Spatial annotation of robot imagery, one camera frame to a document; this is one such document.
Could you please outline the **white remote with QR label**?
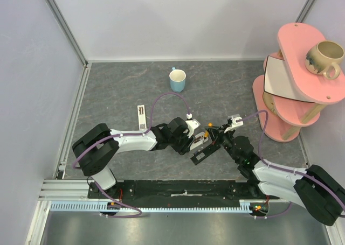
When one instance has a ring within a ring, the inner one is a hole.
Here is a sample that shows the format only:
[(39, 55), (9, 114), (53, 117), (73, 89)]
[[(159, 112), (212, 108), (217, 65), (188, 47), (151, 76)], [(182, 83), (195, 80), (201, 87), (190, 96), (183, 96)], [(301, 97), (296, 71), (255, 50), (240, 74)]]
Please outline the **white remote with QR label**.
[(137, 116), (138, 116), (139, 130), (146, 130), (147, 121), (146, 121), (146, 111), (145, 111), (144, 105), (137, 106)]

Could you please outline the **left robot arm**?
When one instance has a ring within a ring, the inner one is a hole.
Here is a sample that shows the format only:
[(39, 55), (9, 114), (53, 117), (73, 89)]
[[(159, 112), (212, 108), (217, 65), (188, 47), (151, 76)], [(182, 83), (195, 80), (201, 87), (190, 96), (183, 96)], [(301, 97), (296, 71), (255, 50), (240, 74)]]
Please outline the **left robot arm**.
[(183, 155), (190, 151), (195, 129), (199, 126), (200, 123), (194, 119), (183, 120), (180, 117), (168, 124), (129, 132), (110, 129), (107, 124), (100, 123), (72, 145), (77, 159), (73, 166), (79, 165), (85, 176), (98, 183), (102, 195), (113, 198), (119, 189), (108, 163), (115, 154), (164, 150), (170, 146)]

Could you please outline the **yellow handled screwdriver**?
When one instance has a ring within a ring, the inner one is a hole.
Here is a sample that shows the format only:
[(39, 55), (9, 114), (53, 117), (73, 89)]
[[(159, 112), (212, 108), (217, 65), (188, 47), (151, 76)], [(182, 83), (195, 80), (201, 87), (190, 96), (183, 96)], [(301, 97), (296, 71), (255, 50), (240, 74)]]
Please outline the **yellow handled screwdriver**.
[(207, 139), (210, 137), (210, 132), (209, 132), (209, 129), (213, 127), (213, 124), (212, 123), (209, 123), (207, 125), (207, 127), (205, 128), (205, 132), (204, 132), (204, 139)]

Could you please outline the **white remote control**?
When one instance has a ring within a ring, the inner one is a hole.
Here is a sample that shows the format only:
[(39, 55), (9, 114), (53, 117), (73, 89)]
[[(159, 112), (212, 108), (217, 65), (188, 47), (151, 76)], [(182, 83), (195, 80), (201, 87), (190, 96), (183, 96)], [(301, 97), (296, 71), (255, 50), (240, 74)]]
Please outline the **white remote control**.
[(190, 150), (193, 150), (199, 146), (202, 146), (203, 143), (207, 142), (209, 139), (208, 132), (200, 132), (197, 135), (194, 136), (195, 140), (192, 142), (190, 146)]

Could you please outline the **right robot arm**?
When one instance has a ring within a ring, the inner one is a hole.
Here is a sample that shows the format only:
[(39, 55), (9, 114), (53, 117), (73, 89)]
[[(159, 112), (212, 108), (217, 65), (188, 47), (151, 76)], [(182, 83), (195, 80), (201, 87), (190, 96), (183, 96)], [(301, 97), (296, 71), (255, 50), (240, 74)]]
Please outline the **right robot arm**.
[(322, 167), (293, 168), (262, 160), (249, 138), (234, 136), (226, 126), (207, 127), (212, 143), (222, 146), (247, 179), (248, 195), (274, 196), (297, 204), (318, 222), (332, 226), (344, 217), (344, 188)]

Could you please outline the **black remote control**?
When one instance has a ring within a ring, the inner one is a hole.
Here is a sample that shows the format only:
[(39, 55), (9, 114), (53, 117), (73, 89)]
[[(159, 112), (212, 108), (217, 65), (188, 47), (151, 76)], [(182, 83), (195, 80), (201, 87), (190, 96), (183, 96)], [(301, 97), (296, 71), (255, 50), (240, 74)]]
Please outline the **black remote control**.
[(198, 165), (203, 160), (208, 158), (211, 154), (216, 152), (218, 149), (220, 149), (220, 145), (210, 144), (207, 147), (203, 148), (202, 150), (199, 150), (194, 153), (194, 155), (191, 157), (191, 160), (194, 165)]

